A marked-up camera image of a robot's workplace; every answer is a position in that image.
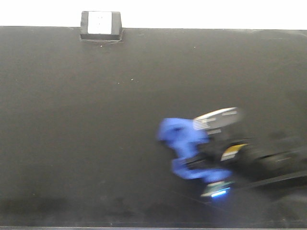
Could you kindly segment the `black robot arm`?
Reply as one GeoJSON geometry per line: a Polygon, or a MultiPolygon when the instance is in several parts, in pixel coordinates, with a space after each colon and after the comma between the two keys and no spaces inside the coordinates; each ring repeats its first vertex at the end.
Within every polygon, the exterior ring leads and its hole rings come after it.
{"type": "Polygon", "coordinates": [[[210,138],[196,146],[196,155],[184,160],[190,172],[204,175],[202,197],[226,194],[233,182],[227,178],[240,174],[250,180],[245,188],[267,186],[307,175],[307,153],[288,138],[278,140],[282,150],[269,152],[249,138],[210,138]]]}

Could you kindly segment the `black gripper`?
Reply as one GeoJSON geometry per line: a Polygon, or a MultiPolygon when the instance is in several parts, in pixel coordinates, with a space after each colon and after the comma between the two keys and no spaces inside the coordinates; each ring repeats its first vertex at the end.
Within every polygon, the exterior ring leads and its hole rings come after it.
{"type": "Polygon", "coordinates": [[[184,159],[189,171],[202,173],[205,183],[202,198],[226,194],[233,181],[233,174],[241,173],[248,179],[259,176],[259,150],[247,138],[212,140],[196,146],[196,155],[184,159]]]}

